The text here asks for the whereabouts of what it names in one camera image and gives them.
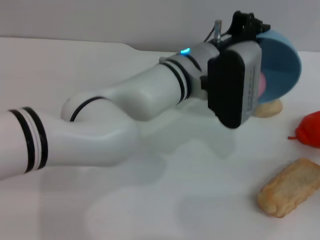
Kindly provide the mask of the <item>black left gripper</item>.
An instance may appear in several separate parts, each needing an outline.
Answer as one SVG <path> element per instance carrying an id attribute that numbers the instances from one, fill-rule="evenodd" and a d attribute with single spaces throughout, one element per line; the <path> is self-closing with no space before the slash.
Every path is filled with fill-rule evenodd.
<path id="1" fill-rule="evenodd" d="M 270 24 L 265 24 L 255 18 L 253 13 L 236 11 L 233 14 L 228 34 L 231 36 L 231 44 L 236 44 L 245 41 L 255 41 L 257 35 L 265 33 L 270 29 Z"/>

